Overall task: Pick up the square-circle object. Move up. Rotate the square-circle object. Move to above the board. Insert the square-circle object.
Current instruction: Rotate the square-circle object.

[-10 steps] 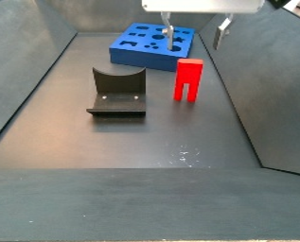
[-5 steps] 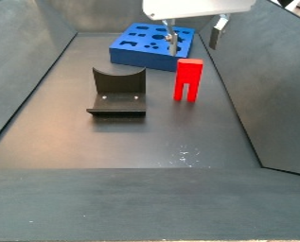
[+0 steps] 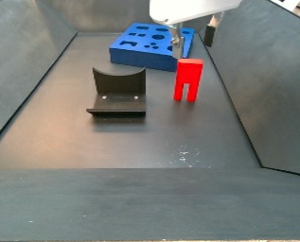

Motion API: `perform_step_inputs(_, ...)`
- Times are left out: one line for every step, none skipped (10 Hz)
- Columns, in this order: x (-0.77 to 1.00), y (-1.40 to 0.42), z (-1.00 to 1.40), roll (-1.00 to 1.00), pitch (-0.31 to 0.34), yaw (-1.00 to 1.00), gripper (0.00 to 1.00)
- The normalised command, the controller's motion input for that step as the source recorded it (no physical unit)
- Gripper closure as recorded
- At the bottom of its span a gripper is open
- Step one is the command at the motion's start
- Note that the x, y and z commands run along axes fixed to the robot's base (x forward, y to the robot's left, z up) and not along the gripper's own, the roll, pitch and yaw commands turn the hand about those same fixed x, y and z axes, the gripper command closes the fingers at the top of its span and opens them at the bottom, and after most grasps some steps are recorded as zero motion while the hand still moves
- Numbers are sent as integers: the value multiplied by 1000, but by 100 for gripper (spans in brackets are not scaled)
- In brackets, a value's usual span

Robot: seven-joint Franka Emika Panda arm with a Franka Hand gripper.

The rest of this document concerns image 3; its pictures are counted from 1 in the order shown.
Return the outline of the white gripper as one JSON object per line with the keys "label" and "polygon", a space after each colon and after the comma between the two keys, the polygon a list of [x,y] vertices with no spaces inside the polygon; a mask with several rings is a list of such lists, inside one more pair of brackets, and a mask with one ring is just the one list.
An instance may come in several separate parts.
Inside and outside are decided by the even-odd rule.
{"label": "white gripper", "polygon": [[204,45],[214,45],[215,34],[223,20],[224,13],[235,9],[243,0],[151,0],[151,18],[160,25],[169,26],[172,33],[173,57],[183,58],[184,37],[182,35],[183,22],[212,15],[206,28]]}

